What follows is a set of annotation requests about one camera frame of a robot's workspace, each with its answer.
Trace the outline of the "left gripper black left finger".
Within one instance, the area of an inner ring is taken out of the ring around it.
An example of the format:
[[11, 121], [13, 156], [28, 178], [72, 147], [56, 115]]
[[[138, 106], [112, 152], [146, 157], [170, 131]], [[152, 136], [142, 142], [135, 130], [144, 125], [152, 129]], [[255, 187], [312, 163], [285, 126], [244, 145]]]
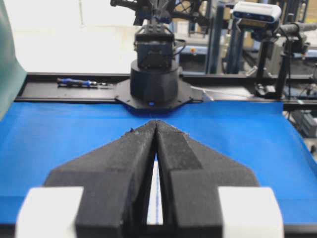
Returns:
[[156, 122], [51, 170], [28, 191], [18, 238], [134, 237], [145, 220]]

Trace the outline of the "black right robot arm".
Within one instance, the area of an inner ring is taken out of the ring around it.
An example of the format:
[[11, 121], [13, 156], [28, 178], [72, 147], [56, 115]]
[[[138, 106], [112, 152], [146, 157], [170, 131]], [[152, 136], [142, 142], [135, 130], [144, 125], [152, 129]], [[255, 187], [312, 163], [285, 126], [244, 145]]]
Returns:
[[167, 25], [175, 18], [207, 26], [201, 0], [112, 0], [135, 12], [136, 60], [130, 77], [115, 87], [115, 99], [137, 109], [173, 109], [193, 101], [191, 86], [180, 79], [177, 39]]

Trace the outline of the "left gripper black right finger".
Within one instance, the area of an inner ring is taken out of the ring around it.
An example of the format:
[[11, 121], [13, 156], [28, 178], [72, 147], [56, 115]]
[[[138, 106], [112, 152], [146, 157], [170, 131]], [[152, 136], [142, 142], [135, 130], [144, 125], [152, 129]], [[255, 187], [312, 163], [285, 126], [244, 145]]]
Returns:
[[179, 238], [282, 238], [281, 212], [271, 188], [247, 166], [156, 123], [164, 217]]

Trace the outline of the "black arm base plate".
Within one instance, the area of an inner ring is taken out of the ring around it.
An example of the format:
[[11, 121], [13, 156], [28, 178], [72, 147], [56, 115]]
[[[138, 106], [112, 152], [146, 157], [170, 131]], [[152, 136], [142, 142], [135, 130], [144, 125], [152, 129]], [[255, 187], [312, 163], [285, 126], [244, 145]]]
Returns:
[[178, 80], [175, 87], [147, 86], [131, 93], [131, 80], [118, 83], [114, 90], [115, 99], [138, 110], [173, 110], [187, 103], [201, 103], [203, 92], [190, 84]]

